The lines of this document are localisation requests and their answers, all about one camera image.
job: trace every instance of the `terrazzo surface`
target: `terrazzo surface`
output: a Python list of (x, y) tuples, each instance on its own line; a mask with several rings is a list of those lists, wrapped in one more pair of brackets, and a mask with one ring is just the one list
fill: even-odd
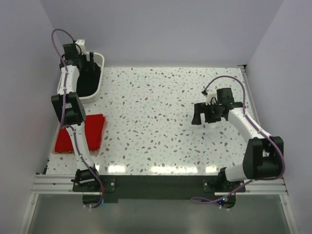
[[(205, 102), (201, 91), (220, 75), (244, 82), (239, 68), (104, 68), (100, 98), (84, 104), (87, 115), (107, 119), (99, 154), (92, 156), (99, 174), (216, 175), (241, 163), (246, 143), (229, 122), (191, 124), (194, 103)], [(218, 79), (209, 89), (225, 87), (242, 101), (234, 80)], [(248, 96), (246, 105), (253, 116)], [(75, 172), (74, 155), (50, 154), (47, 174)]]

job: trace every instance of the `white wall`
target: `white wall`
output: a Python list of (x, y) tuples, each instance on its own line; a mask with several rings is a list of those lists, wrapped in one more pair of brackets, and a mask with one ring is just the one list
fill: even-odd
[(40, 0), (109, 66), (247, 64), (282, 0)]
[(0, 3), (0, 233), (20, 228), (36, 172), (47, 160), (57, 119), (51, 23), (38, 0)]
[(312, 233), (312, 1), (284, 0), (247, 66), (260, 122), (285, 143), (286, 186), (303, 234)]

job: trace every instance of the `red cloth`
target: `red cloth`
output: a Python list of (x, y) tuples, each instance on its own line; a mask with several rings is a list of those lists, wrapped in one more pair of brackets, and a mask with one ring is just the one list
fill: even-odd
[[(105, 117), (103, 115), (87, 116), (84, 122), (84, 130), (90, 151), (98, 150), (100, 148), (104, 123)], [(54, 151), (56, 153), (74, 151), (72, 142), (66, 129), (59, 130)]]

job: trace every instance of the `white frame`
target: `white frame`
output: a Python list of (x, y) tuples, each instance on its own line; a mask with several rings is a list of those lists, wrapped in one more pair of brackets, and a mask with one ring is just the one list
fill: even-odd
[[(254, 107), (254, 100), (250, 92), (249, 84), (244, 67), (240, 66), (250, 98), (255, 120), (259, 123), (258, 114)], [(40, 194), (95, 194), (95, 193), (73, 193), (72, 187), (75, 175), (36, 175), (31, 194), (29, 196), (26, 211), (19, 229), (19, 234), (27, 234), (37, 205)], [(226, 193), (215, 193), (215, 195), (225, 195)], [(254, 181), (246, 186), (246, 192), (236, 193), (237, 195), (279, 195), (285, 214), (285, 218), (291, 234), (299, 234), (293, 211), (290, 206), (287, 188), (284, 179), (273, 181)]]

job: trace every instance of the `wall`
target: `wall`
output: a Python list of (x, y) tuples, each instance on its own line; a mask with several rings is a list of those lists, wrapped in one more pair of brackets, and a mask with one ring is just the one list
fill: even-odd
[(312, 1), (284, 0), (247, 66), (263, 127), (285, 142), (285, 180), (297, 223), (312, 233)]
[(58, 59), (38, 0), (0, 4), (0, 233), (18, 232), (57, 122)]
[(40, 0), (106, 66), (247, 64), (282, 0)]

